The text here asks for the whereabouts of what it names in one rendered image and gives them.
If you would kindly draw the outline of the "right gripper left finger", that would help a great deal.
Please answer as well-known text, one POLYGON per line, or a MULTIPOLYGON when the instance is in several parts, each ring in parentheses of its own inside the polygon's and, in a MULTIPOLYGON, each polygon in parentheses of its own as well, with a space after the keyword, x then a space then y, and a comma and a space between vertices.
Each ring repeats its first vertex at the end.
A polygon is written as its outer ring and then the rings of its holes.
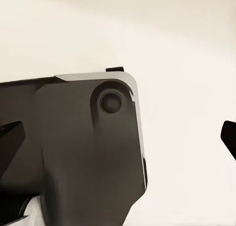
POLYGON ((22 121, 0 126, 0 179, 26 139, 22 121))

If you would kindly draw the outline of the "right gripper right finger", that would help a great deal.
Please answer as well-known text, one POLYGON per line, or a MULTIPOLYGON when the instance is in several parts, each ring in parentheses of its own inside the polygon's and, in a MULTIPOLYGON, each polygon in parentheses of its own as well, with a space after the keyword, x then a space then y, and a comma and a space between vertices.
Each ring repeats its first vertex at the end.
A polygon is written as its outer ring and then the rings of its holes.
POLYGON ((222 126, 220 137, 236 159, 236 122, 226 120, 222 126))

